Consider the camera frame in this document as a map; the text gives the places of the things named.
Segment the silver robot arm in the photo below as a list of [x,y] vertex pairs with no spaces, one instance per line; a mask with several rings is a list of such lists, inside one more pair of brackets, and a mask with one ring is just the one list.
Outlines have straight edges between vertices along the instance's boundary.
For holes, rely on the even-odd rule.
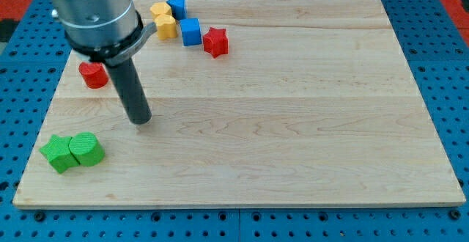
[[116,67],[130,61],[156,33],[144,25],[133,0],[51,0],[52,16],[65,30],[72,48],[89,58]]

